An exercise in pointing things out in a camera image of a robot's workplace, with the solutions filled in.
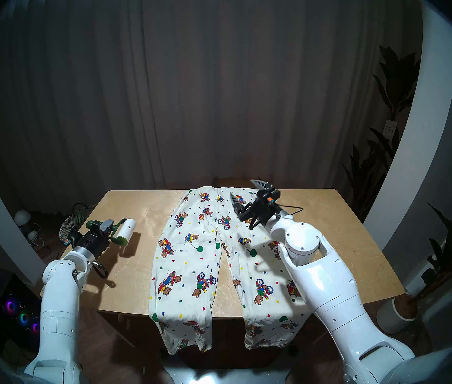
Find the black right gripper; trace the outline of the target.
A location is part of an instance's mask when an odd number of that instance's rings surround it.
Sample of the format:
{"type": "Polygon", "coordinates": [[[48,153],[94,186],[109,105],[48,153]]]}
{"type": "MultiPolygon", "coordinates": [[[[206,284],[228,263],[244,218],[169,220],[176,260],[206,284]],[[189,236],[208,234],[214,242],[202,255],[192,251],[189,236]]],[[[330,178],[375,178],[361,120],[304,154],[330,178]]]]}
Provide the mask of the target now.
{"type": "Polygon", "coordinates": [[[232,207],[240,221],[252,219],[249,229],[254,229],[259,224],[265,227],[273,216],[276,216],[277,219],[281,217],[281,207],[277,204],[281,191],[274,189],[272,183],[267,181],[251,179],[250,182],[257,189],[254,202],[244,206],[240,196],[230,193],[232,207]]]}

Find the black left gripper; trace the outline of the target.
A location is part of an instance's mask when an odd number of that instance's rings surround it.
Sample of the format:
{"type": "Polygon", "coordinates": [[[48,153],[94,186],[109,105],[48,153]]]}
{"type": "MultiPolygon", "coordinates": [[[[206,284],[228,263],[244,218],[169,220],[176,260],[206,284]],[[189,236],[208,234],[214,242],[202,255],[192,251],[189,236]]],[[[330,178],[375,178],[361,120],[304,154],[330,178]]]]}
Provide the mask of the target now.
{"type": "Polygon", "coordinates": [[[114,226],[112,219],[99,222],[99,229],[89,230],[85,235],[78,231],[71,231],[68,240],[72,245],[72,251],[80,254],[92,254],[98,259],[109,246],[109,239],[114,226]]]}

